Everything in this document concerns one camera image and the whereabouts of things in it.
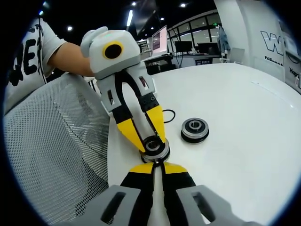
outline ball bearing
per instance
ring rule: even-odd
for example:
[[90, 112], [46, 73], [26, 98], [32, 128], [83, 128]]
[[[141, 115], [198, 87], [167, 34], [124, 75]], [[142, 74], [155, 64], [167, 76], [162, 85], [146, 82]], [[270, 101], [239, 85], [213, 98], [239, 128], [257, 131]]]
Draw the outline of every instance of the ball bearing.
[[157, 136], [144, 139], [145, 152], [140, 151], [141, 160], [147, 162], [163, 162], [170, 155], [170, 146], [167, 139], [162, 143]]
[[209, 135], [207, 122], [200, 118], [187, 119], [182, 124], [181, 137], [188, 143], [198, 144]]

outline robotic gripper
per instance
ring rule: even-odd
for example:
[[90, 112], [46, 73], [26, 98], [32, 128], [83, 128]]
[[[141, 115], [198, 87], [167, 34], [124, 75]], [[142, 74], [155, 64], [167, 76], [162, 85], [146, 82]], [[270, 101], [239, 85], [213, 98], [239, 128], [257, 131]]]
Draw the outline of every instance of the robotic gripper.
[[126, 82], [133, 89], [158, 141], [164, 144], [162, 108], [153, 95], [153, 80], [140, 59], [140, 48], [133, 36], [127, 31], [101, 27], [87, 32], [80, 48], [84, 57], [90, 57], [90, 67], [102, 92], [103, 105], [109, 113], [112, 112], [121, 133], [141, 152], [146, 151], [122, 94], [122, 83]]

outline sleeve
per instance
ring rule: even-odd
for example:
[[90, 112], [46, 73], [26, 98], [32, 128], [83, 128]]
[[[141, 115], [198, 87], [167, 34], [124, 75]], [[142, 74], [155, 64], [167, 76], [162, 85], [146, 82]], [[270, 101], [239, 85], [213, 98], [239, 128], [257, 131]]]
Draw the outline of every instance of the sleeve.
[[51, 29], [51, 27], [43, 20], [40, 19], [40, 25], [42, 27], [42, 64], [45, 77], [48, 77], [51, 71], [54, 69], [47, 65], [48, 60], [52, 54], [66, 41], [60, 39]]

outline gray gripper base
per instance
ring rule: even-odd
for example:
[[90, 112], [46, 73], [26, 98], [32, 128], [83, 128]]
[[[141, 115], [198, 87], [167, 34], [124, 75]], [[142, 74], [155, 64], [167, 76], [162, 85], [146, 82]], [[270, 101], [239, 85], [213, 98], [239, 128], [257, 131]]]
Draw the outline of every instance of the gray gripper base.
[[[112, 185], [87, 203], [84, 215], [55, 226], [127, 226], [139, 193], [140, 189]], [[115, 212], [116, 208], [112, 224], [104, 222], [105, 216]]]
[[231, 205], [204, 185], [177, 190], [188, 226], [205, 226], [202, 213], [210, 226], [262, 226], [244, 222], [232, 213]]

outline white wall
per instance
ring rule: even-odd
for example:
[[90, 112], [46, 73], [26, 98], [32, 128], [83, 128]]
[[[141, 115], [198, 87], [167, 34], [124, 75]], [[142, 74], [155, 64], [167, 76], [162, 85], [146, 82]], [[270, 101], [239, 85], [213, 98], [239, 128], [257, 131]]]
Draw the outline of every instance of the white wall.
[[276, 14], [263, 2], [237, 1], [245, 22], [249, 43], [250, 66], [256, 68], [254, 58], [284, 64], [284, 43]]
[[249, 66], [249, 43], [246, 25], [236, 0], [214, 0], [231, 48], [244, 48], [243, 64]]
[[214, 0], [231, 48], [244, 48], [243, 64], [284, 81], [284, 43], [274, 12], [262, 1]]

